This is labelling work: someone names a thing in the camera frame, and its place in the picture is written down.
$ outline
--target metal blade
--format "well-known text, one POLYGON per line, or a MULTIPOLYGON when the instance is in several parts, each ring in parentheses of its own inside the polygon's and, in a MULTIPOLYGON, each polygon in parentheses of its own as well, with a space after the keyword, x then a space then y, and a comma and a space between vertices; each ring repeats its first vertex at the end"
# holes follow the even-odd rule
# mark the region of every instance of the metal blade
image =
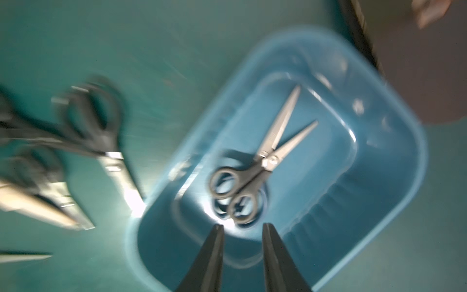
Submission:
POLYGON ((22 255, 22 254, 0 254, 1 263, 13 263, 24 261, 37 261, 51 257, 52 255, 22 255))
POLYGON ((318 126, 318 120, 315 120, 306 128, 296 134, 292 139, 288 140, 284 145, 279 147, 276 151, 271 153, 267 158, 263 159, 262 166, 267 171, 273 171, 282 160, 298 145, 300 142, 318 126))
POLYGON ((175 292, 220 292, 223 258, 224 226, 216 224, 175 292))
POLYGON ((311 292, 271 223, 263 224, 262 246, 266 292, 311 292))
POLYGON ((279 140, 281 140, 282 134, 284 133, 285 127, 289 122, 290 116, 292 115, 295 104, 297 103, 298 96, 300 95, 300 85, 295 86, 292 90, 292 93, 289 95, 289 98, 284 103, 281 108, 281 111, 277 115, 274 123, 269 132, 264 138, 258 152, 256 153, 255 160, 260 160, 267 157, 271 152, 273 152, 279 140))
POLYGON ((0 179, 0 209, 5 212, 16 211, 62 228, 80 229, 79 224, 68 215, 3 179, 0 179))
POLYGON ((81 210, 79 205, 70 195, 66 182, 51 183, 51 188, 56 191, 57 196, 52 199, 55 205, 78 222, 84 230, 95 228, 94 224, 89 220, 86 214, 81 210))
POLYGON ((119 154, 120 158, 114 158, 109 156, 98 157, 98 161, 104 167, 107 175, 112 178, 114 183, 117 185, 120 193, 123 195, 126 203, 133 211, 133 217, 141 217, 146 209, 140 192, 134 185, 133 179, 128 172, 127 167, 123 161, 123 156, 119 152, 112 152, 113 155, 119 154))

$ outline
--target blue plastic tub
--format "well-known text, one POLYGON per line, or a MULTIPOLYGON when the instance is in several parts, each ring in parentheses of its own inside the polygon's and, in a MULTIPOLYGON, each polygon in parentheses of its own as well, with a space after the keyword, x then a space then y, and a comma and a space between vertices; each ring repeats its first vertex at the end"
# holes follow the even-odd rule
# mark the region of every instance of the blue plastic tub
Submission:
POLYGON ((278 33, 253 50, 174 155, 128 230, 130 264, 148 287, 174 290, 219 223, 222 291, 264 291, 261 230, 271 222, 317 290, 409 203, 426 164, 416 117, 351 45, 320 29, 278 33), (235 226, 216 208, 209 176, 251 162, 296 84, 283 141, 315 119, 319 126, 269 177, 258 220, 235 226))

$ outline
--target scissor blade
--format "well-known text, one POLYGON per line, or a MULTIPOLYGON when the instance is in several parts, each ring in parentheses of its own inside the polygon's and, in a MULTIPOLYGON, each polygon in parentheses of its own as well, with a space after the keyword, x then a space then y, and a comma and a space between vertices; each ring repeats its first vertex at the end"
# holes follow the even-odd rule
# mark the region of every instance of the scissor blade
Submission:
POLYGON ((52 255, 21 255, 21 254, 0 254, 0 264, 24 262, 24 261, 37 261, 51 257, 52 255))
POLYGON ((51 183, 50 187, 51 192, 53 193, 46 197, 50 198, 50 200, 60 207, 63 212, 78 222, 84 230, 95 228, 91 220, 89 220, 83 210, 81 210, 79 205, 72 198, 68 191, 66 182, 51 183))
POLYGON ((281 111, 277 115, 274 123, 269 132, 264 138, 258 152, 256 153, 255 160, 259 160, 267 157, 271 154, 281 140, 282 134, 284 133, 285 127, 289 122, 290 116, 292 115, 295 104, 297 103, 298 96, 300 95, 300 85, 295 86, 292 90, 292 93, 289 95, 289 98, 284 103, 281 108, 281 111))
POLYGON ((263 167, 267 171, 273 171, 282 160, 298 145, 300 142, 318 126, 318 120, 315 120, 306 128, 300 131, 300 133, 293 136, 292 139, 288 140, 284 145, 279 147, 276 151, 271 153, 267 158, 263 160, 263 167))
POLYGON ((123 199, 125 199, 126 203, 133 211, 132 216, 141 217, 146 209, 146 204, 125 166, 123 155, 119 152, 112 153, 118 153, 121 158, 102 156, 99 157, 98 160, 102 167, 104 167, 107 175, 110 176, 117 185, 120 193, 123 195, 123 199))
POLYGON ((61 228, 79 229, 78 223, 68 215, 3 179, 0 179, 0 209, 16 211, 61 228))

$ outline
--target scissor pivot screw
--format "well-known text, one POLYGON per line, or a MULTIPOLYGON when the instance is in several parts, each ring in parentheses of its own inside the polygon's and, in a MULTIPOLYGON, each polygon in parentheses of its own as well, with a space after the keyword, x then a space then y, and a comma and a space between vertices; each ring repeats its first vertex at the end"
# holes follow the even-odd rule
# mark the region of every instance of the scissor pivot screw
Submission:
POLYGON ((271 162, 271 164, 278 164, 279 163, 279 158, 275 155, 271 156, 271 158, 269 158, 269 162, 271 162))

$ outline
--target plastic bin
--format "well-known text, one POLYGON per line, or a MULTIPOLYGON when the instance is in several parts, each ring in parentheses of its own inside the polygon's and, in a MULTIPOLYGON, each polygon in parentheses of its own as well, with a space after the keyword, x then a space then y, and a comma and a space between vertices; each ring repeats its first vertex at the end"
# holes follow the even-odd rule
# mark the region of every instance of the plastic bin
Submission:
POLYGON ((264 291, 261 230, 271 222, 317 290, 409 203, 426 165, 416 117, 353 47, 329 31, 284 31, 253 50, 174 155, 128 229, 128 258, 147 286, 174 290, 219 223, 222 291, 264 291), (269 177, 260 217, 238 227, 207 181, 219 167, 248 166, 295 84, 283 140, 319 126, 269 177))

